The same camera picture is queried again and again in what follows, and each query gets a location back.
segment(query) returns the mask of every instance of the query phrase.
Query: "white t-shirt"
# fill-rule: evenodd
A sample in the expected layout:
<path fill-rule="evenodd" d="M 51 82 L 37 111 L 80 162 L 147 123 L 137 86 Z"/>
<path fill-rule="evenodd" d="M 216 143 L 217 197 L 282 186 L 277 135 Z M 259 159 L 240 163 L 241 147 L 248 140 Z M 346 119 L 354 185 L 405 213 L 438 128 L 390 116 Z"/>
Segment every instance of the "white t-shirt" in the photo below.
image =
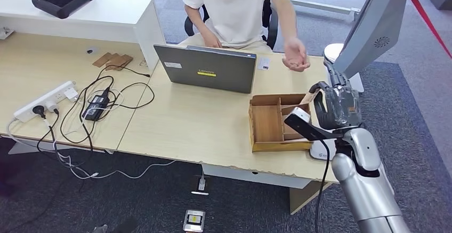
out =
<path fill-rule="evenodd" d="M 242 48 L 262 39 L 264 0 L 183 0 L 191 8 L 206 5 L 206 26 L 227 47 Z"/>

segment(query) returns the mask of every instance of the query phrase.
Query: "wooden box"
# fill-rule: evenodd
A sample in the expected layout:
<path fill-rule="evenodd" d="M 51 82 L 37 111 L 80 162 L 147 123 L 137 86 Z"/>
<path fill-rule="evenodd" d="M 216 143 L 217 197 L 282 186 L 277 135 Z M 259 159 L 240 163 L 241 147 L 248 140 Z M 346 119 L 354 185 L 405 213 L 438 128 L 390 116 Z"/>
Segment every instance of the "wooden box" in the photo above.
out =
<path fill-rule="evenodd" d="M 284 119 L 299 107 L 311 115 L 309 104 L 300 105 L 304 94 L 255 95 L 249 102 L 252 151 L 309 150 L 312 142 L 284 124 Z"/>

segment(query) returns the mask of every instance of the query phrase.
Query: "white power strip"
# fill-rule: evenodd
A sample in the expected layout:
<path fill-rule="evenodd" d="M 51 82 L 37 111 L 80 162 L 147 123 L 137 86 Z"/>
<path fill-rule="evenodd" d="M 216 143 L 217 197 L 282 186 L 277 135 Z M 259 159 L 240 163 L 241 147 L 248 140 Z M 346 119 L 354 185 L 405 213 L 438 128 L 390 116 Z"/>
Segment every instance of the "white power strip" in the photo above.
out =
<path fill-rule="evenodd" d="M 14 117 L 20 120 L 21 122 L 26 123 L 27 121 L 37 116 L 33 112 L 34 107 L 41 105 L 44 107 L 44 109 L 47 109 L 45 106 L 46 102 L 58 103 L 66 98 L 65 92 L 70 91 L 72 89 L 75 89 L 75 82 L 67 81 L 66 83 L 58 86 L 54 90 L 46 93 L 37 100 L 29 103 L 25 107 L 16 111 L 14 113 Z"/>

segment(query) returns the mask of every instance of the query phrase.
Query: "laptop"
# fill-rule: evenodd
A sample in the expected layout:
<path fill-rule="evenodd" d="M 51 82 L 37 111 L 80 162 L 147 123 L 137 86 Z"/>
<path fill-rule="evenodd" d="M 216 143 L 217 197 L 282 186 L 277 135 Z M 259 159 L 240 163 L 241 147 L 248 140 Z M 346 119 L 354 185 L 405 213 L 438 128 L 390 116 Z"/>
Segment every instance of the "laptop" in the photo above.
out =
<path fill-rule="evenodd" d="M 198 46 L 154 49 L 173 83 L 251 93 L 256 54 Z"/>

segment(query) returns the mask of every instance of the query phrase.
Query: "robotic arm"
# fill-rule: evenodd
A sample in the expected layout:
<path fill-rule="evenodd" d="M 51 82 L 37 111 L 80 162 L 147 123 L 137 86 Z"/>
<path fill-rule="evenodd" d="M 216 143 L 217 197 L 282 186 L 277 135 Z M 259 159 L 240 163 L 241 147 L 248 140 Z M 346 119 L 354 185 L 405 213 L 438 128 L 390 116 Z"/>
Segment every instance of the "robotic arm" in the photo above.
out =
<path fill-rule="evenodd" d="M 325 58 L 331 86 L 319 82 L 309 90 L 321 128 L 305 122 L 298 108 L 285 119 L 308 140 L 335 139 L 333 172 L 360 231 L 365 233 L 410 232 L 394 199 L 375 140 L 361 128 L 358 92 L 348 80 L 396 44 L 405 6 L 406 0 L 366 0 L 334 66 Z"/>
<path fill-rule="evenodd" d="M 335 139 L 337 151 L 332 161 L 333 172 L 361 232 L 410 232 L 394 199 L 374 138 L 361 128 L 358 92 L 327 60 L 325 66 L 333 86 L 319 82 L 309 90 L 311 95 L 318 93 L 314 107 L 322 128 L 304 121 L 297 109 L 285 123 L 310 141 Z M 319 90 L 325 94 L 327 110 Z"/>

